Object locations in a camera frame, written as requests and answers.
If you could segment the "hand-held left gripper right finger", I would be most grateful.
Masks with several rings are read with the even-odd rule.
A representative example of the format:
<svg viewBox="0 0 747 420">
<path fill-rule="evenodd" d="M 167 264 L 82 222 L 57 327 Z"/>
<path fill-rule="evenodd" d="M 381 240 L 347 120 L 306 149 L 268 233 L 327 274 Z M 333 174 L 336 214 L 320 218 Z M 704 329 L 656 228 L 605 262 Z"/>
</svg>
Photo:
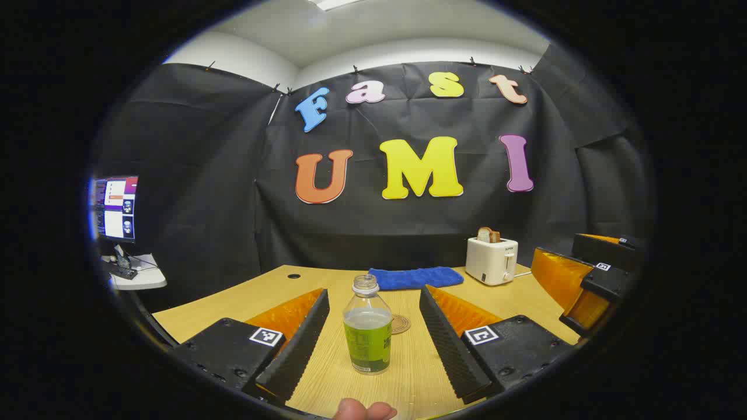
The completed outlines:
<svg viewBox="0 0 747 420">
<path fill-rule="evenodd" d="M 500 318 L 431 285 L 420 290 L 419 305 L 454 393 L 465 404 L 538 377 L 575 349 L 528 316 Z"/>
</svg>

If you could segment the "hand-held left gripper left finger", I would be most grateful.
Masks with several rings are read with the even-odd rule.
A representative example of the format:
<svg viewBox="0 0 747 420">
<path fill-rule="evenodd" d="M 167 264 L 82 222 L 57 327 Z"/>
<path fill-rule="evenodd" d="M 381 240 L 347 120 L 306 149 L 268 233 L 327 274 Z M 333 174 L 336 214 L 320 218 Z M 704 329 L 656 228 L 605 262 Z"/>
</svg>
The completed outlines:
<svg viewBox="0 0 747 420">
<path fill-rule="evenodd" d="M 221 318 L 170 355 L 219 386 L 284 405 L 301 381 L 328 314 L 328 291 L 310 290 L 247 321 Z"/>
</svg>

